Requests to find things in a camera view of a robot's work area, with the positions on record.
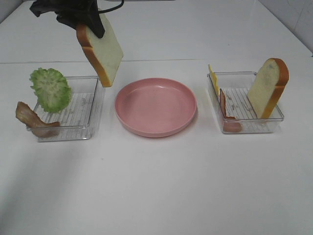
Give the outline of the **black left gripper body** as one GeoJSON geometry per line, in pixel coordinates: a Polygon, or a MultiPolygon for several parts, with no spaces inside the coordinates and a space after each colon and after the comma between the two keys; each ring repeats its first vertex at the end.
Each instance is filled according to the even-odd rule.
{"type": "Polygon", "coordinates": [[[69,19],[71,23],[97,22],[97,4],[94,0],[36,0],[30,11],[39,17],[43,13],[54,12],[58,18],[69,19]]]}

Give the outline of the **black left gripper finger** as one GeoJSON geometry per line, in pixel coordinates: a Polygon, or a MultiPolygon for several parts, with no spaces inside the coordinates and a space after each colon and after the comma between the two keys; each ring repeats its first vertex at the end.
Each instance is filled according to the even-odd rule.
{"type": "Polygon", "coordinates": [[[56,18],[59,23],[65,24],[75,30],[81,25],[85,25],[85,19],[82,15],[58,15],[56,18]]]}
{"type": "Polygon", "coordinates": [[[85,24],[90,28],[90,30],[95,34],[97,38],[102,38],[105,33],[100,14],[98,11],[89,11],[85,14],[85,24]]]}

